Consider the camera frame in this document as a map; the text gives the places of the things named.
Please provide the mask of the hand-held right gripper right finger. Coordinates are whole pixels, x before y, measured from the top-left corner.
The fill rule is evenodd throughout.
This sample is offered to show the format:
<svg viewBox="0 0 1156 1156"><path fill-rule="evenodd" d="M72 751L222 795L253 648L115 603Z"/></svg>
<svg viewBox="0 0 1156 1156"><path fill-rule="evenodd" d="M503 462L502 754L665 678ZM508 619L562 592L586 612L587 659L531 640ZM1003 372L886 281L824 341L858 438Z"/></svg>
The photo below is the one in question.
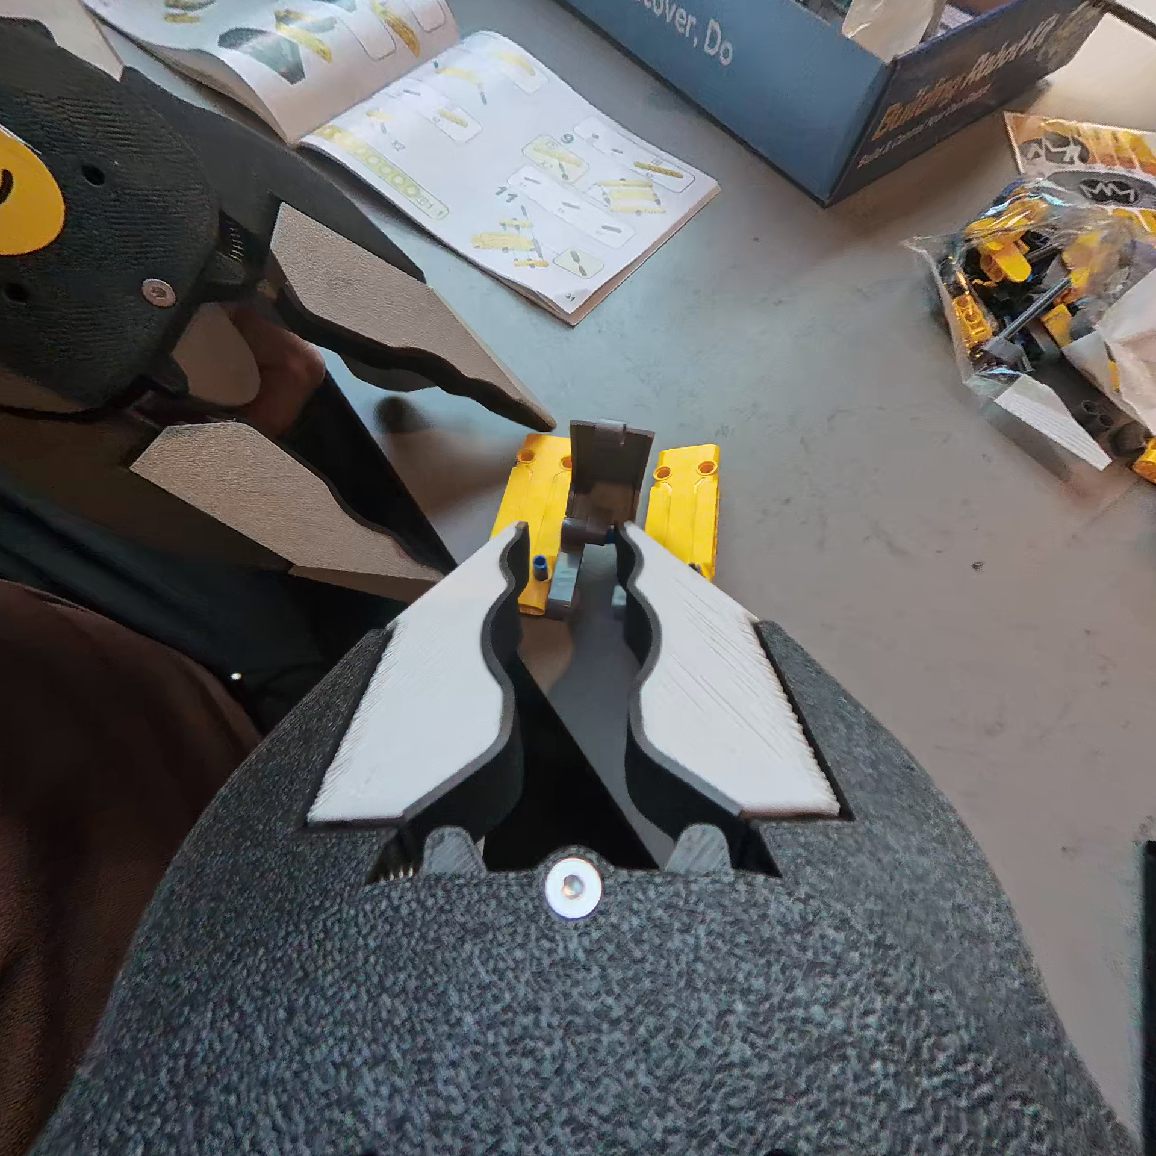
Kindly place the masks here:
<svg viewBox="0 0 1156 1156"><path fill-rule="evenodd" d="M674 841L722 833L731 867L774 872L759 824L839 819L842 798L810 740L759 619L635 523L616 534L628 694L627 788Z"/></svg>

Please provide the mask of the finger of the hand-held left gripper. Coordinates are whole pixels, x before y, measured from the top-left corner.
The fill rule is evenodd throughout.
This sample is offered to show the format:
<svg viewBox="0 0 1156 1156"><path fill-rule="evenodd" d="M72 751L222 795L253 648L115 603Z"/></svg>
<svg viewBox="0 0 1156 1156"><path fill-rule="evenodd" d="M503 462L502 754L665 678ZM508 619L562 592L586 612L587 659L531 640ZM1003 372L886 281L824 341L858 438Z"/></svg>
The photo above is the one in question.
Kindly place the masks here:
<svg viewBox="0 0 1156 1156"><path fill-rule="evenodd" d="M415 601L447 575L397 535L358 520L324 477L244 422L164 428L131 471L303 579Z"/></svg>
<svg viewBox="0 0 1156 1156"><path fill-rule="evenodd" d="M270 239L281 319L363 381L401 387L408 373L448 395L537 432L557 428L547 406L426 282L335 228L283 204Z"/></svg>

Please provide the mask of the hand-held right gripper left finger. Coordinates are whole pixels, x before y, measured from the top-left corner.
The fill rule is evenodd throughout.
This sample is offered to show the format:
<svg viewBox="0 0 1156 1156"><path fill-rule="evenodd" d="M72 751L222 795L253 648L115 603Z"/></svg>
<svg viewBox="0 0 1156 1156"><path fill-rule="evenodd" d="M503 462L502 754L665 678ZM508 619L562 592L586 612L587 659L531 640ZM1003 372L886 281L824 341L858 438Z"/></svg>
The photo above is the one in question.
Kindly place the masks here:
<svg viewBox="0 0 1156 1156"><path fill-rule="evenodd" d="M526 779L513 670L529 568L513 523L397 618L309 826L488 835L507 819Z"/></svg>

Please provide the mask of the yellow panel with grey beam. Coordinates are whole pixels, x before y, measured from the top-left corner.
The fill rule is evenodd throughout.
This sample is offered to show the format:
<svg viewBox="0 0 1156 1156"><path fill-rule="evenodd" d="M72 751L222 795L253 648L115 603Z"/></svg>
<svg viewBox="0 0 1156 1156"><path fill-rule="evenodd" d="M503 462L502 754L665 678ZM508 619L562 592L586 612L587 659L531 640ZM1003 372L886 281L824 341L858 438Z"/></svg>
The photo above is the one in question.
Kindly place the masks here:
<svg viewBox="0 0 1156 1156"><path fill-rule="evenodd" d="M628 524L619 533L617 585L612 599L628 634L632 626L631 596L690 590L693 603L730 615L733 600L715 586L719 539L720 450L701 443L665 450L653 473L646 523Z"/></svg>

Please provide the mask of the yellow panel with curved grey panel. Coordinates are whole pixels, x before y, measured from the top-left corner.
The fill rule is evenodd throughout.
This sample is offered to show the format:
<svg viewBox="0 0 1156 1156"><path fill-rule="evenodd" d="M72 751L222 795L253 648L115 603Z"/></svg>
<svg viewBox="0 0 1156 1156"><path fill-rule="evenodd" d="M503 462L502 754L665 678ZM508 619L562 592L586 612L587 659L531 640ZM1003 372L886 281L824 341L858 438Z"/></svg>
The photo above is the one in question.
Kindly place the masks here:
<svg viewBox="0 0 1156 1156"><path fill-rule="evenodd" d="M572 421L566 438L529 435L515 455L493 535L526 523L529 581L520 610L566 621L590 545L613 545L636 519L654 432L627 424Z"/></svg>

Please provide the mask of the grey desk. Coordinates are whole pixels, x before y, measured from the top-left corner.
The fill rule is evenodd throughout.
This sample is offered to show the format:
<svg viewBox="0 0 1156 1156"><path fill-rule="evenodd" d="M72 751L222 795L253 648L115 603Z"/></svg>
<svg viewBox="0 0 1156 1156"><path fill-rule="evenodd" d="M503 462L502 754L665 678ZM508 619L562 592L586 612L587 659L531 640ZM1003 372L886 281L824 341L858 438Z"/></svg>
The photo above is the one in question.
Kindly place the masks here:
<svg viewBox="0 0 1156 1156"><path fill-rule="evenodd" d="M718 443L718 585L782 625L975 833L1140 1133L1154 488L978 409L906 238L1014 176L998 116L825 209L558 3L452 3L720 194L577 327L338 179L559 418Z"/></svg>

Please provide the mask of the person's left hand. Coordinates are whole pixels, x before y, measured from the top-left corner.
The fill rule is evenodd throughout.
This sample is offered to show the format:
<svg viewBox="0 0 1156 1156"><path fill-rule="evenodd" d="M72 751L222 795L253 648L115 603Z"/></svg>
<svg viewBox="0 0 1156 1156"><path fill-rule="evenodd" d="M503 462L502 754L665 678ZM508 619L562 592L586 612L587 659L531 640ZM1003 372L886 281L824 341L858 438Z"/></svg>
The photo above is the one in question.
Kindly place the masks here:
<svg viewBox="0 0 1156 1156"><path fill-rule="evenodd" d="M233 325L248 343L259 376L257 396L235 413L272 438L297 425L324 385L324 358L303 337L239 303L226 307Z"/></svg>

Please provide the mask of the person's black trousers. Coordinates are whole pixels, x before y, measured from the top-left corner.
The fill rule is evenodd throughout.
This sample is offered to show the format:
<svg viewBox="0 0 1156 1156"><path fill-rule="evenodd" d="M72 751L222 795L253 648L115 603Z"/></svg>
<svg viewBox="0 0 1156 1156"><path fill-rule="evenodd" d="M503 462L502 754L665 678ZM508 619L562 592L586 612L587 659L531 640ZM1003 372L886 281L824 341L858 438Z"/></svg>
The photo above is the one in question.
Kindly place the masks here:
<svg viewBox="0 0 1156 1156"><path fill-rule="evenodd" d="M350 508L400 533L412 555L441 568L453 556L357 416L324 383L284 435ZM52 498L3 453L3 578L101 612L167 644L232 685L259 731L273 729L401 601L248 568L191 548L147 544ZM619 868L657 861L562 722L522 659L511 669L525 743L525 787L486 838L486 866L521 871L565 846Z"/></svg>

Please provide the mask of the open instruction booklet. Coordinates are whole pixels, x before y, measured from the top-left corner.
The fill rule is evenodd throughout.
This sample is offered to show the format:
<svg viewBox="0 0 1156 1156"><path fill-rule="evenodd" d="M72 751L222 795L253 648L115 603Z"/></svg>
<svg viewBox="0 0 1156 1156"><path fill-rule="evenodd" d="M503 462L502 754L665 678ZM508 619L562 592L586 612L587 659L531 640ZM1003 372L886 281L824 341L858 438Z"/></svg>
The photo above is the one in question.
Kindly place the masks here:
<svg viewBox="0 0 1156 1156"><path fill-rule="evenodd" d="M94 1L570 325L719 194L444 1Z"/></svg>

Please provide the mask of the blue cardboard kit box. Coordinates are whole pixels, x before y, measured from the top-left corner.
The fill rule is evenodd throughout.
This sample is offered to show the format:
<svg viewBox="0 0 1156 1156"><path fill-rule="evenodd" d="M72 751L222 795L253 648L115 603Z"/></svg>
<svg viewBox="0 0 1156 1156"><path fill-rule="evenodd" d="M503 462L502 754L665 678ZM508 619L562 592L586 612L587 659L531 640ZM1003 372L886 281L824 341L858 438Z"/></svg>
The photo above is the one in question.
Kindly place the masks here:
<svg viewBox="0 0 1156 1156"><path fill-rule="evenodd" d="M831 206L1069 65L1098 3L934 3L946 23L890 60L818 3L566 7Z"/></svg>

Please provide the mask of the black box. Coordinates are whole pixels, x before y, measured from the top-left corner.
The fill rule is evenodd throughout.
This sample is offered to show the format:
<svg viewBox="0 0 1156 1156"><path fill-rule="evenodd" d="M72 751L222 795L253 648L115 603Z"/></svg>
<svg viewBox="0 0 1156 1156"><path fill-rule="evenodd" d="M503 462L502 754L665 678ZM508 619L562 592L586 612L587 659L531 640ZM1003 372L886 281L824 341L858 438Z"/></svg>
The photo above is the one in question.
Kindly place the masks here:
<svg viewBox="0 0 1156 1156"><path fill-rule="evenodd" d="M1148 838L1140 857L1140 1089L1151 1094L1155 1066L1155 839Z"/></svg>

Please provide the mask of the small clear bag yellow parts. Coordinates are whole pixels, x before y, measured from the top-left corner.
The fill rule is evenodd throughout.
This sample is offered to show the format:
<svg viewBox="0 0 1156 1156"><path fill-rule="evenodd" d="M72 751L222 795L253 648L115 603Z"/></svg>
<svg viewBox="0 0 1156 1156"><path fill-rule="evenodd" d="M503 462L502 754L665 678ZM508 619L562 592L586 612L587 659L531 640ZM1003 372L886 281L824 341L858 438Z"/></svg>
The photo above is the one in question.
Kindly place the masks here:
<svg viewBox="0 0 1156 1156"><path fill-rule="evenodd" d="M990 416L1154 483L1154 204L1139 188L1092 171L1023 177L961 230L906 246Z"/></svg>

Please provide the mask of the crumpled clear plastic bag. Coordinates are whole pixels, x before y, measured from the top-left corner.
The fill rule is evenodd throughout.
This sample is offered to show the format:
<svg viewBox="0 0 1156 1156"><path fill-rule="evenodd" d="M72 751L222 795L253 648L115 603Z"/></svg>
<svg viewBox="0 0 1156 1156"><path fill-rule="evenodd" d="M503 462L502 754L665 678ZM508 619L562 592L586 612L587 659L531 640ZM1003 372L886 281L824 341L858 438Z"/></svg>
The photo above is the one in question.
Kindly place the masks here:
<svg viewBox="0 0 1156 1156"><path fill-rule="evenodd" d="M851 1L843 36L890 63L934 36L946 1Z"/></svg>

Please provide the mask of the sticker sheet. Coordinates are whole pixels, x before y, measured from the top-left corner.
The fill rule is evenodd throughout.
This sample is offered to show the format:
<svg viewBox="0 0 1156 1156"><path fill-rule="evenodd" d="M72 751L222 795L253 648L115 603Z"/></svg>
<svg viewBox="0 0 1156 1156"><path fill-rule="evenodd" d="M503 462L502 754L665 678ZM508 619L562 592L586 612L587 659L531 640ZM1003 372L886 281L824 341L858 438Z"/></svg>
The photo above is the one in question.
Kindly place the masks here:
<svg viewBox="0 0 1156 1156"><path fill-rule="evenodd" d="M1155 133L1007 111L1020 175L1047 180L1092 204L1155 209Z"/></svg>

